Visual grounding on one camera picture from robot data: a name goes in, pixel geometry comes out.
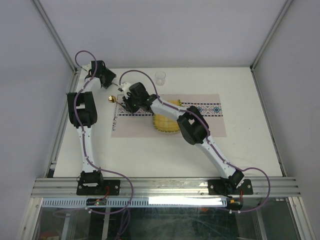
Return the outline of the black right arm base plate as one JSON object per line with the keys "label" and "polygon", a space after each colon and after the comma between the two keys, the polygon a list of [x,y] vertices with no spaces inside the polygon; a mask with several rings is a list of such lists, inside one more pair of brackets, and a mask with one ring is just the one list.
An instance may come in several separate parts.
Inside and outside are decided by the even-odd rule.
{"label": "black right arm base plate", "polygon": [[210,196],[225,196],[231,197],[233,195],[253,195],[252,183],[249,179],[245,179],[237,189],[233,188],[226,180],[209,179],[207,181],[208,194]]}

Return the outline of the gold spoon green handle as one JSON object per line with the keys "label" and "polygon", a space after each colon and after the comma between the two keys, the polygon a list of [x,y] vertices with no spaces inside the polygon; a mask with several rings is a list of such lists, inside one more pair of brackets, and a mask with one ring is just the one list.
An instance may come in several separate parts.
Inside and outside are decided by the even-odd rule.
{"label": "gold spoon green handle", "polygon": [[123,97],[124,97],[123,95],[117,95],[117,96],[110,95],[108,97],[108,101],[113,104],[124,104],[125,102],[123,100]]}

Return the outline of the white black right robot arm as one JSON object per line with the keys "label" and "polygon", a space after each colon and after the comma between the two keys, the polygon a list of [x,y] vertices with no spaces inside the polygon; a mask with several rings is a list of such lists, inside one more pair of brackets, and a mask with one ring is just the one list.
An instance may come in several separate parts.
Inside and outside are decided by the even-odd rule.
{"label": "white black right robot arm", "polygon": [[218,170],[225,191],[234,194],[241,189],[245,179],[244,174],[233,166],[218,148],[211,136],[209,125],[197,107],[178,106],[157,94],[150,95],[141,82],[135,84],[125,82],[120,85],[119,90],[124,93],[122,100],[128,112],[134,114],[141,109],[176,121],[184,140],[190,145],[197,146]]}

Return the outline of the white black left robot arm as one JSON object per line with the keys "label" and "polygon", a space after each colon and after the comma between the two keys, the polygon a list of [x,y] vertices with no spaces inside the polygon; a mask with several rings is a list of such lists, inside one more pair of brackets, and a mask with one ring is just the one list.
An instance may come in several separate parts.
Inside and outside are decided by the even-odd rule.
{"label": "white black left robot arm", "polygon": [[91,69],[84,79],[79,92],[67,94],[68,116],[75,127],[80,141],[82,170],[78,180],[80,191],[91,191],[100,194],[107,189],[103,175],[98,169],[93,149],[94,125],[98,113],[94,100],[94,90],[107,89],[117,75],[106,67],[102,60],[92,61]]}

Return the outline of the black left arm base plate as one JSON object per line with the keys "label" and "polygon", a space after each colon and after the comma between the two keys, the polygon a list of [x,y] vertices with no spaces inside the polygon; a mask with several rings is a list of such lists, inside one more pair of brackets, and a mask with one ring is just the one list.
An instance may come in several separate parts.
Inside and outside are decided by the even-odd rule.
{"label": "black left arm base plate", "polygon": [[77,196],[118,196],[120,194],[120,180],[103,180],[102,183],[78,184]]}

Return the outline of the yellow woven pattern plate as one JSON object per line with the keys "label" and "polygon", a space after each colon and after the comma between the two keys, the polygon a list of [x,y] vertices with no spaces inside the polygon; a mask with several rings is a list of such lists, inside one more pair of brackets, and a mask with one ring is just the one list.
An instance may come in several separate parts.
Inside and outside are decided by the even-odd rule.
{"label": "yellow woven pattern plate", "polygon": [[166,101],[163,99],[156,99],[151,105],[153,111],[153,127],[160,133],[179,133],[180,128],[177,120],[182,114],[182,108],[179,100]]}

